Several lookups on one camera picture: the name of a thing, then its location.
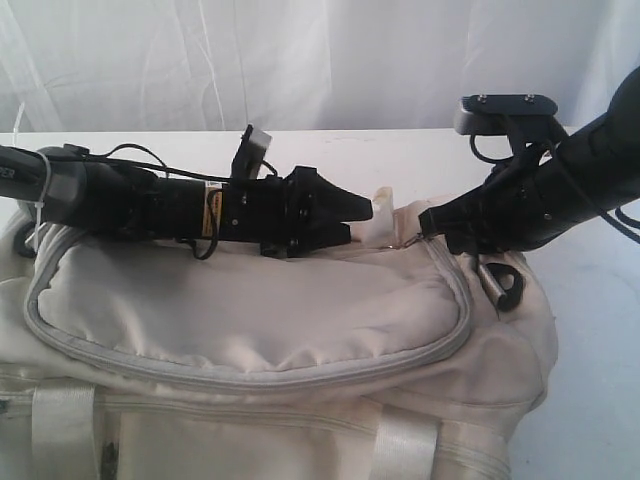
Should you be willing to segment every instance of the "warning label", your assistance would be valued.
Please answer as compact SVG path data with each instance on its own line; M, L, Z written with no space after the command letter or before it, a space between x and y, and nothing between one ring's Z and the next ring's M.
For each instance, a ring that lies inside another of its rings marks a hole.
M222 218L222 184L218 182L205 182L204 186L204 208L202 209L202 236L210 238L213 235L213 225L211 224L211 208L216 222L216 228L220 230L220 219Z

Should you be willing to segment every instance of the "white backdrop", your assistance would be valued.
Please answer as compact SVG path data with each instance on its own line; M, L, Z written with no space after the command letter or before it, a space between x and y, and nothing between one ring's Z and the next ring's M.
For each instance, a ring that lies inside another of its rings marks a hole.
M463 94L565 124L640 62L637 0L0 0L0 131L424 128Z

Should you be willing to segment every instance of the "white duffel bag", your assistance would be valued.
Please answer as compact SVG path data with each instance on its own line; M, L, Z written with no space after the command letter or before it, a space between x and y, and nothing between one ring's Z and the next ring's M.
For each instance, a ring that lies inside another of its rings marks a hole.
M396 248L305 258L117 243L51 226L0 244L2 478L506 479L545 397L553 317L499 312L472 259L396 210Z

